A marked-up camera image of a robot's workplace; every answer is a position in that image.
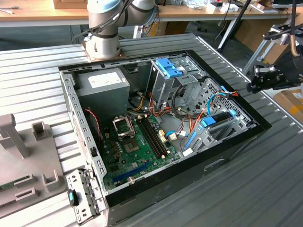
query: slotted metal surface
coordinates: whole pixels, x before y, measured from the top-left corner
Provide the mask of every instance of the slotted metal surface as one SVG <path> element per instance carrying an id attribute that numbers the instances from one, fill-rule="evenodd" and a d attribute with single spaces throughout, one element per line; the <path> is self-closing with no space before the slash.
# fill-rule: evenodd
<path id="1" fill-rule="evenodd" d="M 302 128 L 294 119 L 265 94 L 248 93 L 243 75 L 193 35 L 122 40 L 121 46 L 128 56 L 193 49 L 273 127 L 244 155 L 119 227 L 302 225 L 303 139 Z M 81 45 L 0 52 L 0 113 L 14 113 L 17 130 L 41 120 L 50 124 L 65 174 L 83 166 L 83 159 L 67 115 L 57 67 L 85 62 Z M 101 221 L 96 218 L 84 226 L 102 226 Z M 0 220 L 0 226 L 41 227 L 50 223 L 77 226 L 67 194 Z"/>

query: wooden desk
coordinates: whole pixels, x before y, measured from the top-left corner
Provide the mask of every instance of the wooden desk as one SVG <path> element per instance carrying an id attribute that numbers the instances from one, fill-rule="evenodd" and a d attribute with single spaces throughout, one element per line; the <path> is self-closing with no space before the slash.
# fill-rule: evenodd
<path id="1" fill-rule="evenodd" d="M 0 12 L 0 27 L 20 27 L 20 26 L 55 26 L 55 25 L 84 25 L 88 24 L 88 12 L 86 9 L 54 9 L 52 0 L 1 0 L 1 7 L 19 6 L 22 9 L 13 10 L 15 14 Z M 195 20 L 223 20 L 225 14 L 215 12 L 209 14 L 202 9 L 190 9 L 187 6 L 159 6 L 159 15 L 161 22 L 167 21 L 195 21 Z M 230 33 L 238 12 L 229 13 L 226 17 L 231 20 L 230 25 L 219 45 Z M 290 17 L 283 11 L 279 14 L 262 14 L 257 11 L 245 12 L 242 19 L 277 19 Z M 141 37 L 136 26 L 134 37 Z"/>

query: blue drive bay latch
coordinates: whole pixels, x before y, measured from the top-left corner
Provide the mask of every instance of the blue drive bay latch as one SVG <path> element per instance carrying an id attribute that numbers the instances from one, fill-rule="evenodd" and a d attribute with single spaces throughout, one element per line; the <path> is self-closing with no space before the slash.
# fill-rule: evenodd
<path id="1" fill-rule="evenodd" d="M 180 77 L 183 75 L 183 73 L 175 67 L 174 63 L 171 63 L 167 58 L 157 59 L 156 64 L 168 78 Z"/>

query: chip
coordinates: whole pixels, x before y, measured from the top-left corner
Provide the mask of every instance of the chip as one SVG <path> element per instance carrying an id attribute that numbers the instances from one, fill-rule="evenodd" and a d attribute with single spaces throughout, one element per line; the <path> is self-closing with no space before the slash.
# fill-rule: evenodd
<path id="1" fill-rule="evenodd" d="M 136 162 L 132 163 L 133 165 L 133 168 L 137 168 L 138 167 L 138 164 Z"/>
<path id="2" fill-rule="evenodd" d="M 132 152 L 140 149 L 139 144 L 136 141 L 136 139 L 130 139 L 130 140 L 123 141 L 123 146 L 127 153 L 132 153 Z"/>
<path id="3" fill-rule="evenodd" d="M 117 170 L 119 170 L 119 166 L 118 165 L 114 165 L 114 166 L 110 167 L 110 171 L 111 172 L 114 172 L 114 171 L 117 171 Z"/>

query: circuit board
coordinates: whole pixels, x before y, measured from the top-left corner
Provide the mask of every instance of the circuit board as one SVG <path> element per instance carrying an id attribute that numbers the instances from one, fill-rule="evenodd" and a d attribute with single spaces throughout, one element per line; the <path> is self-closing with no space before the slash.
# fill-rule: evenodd
<path id="1" fill-rule="evenodd" d="M 15 187 L 16 182 L 25 180 L 27 178 L 29 178 L 29 176 L 24 176 L 24 177 L 21 177 L 17 180 L 14 180 L 14 181 L 8 182 L 6 184 L 0 185 L 0 192 Z"/>
<path id="2" fill-rule="evenodd" d="M 137 121 L 131 122 L 135 130 L 132 138 L 125 137 L 119 141 L 113 125 L 108 125 L 102 132 L 105 135 L 102 159 L 107 168 L 107 174 L 103 178 L 106 190 L 126 183 L 129 177 L 136 179 L 180 158 L 170 143 L 163 144 L 169 154 L 164 158 L 156 157 Z M 158 131 L 161 128 L 155 117 L 149 116 L 148 122 L 159 137 Z"/>

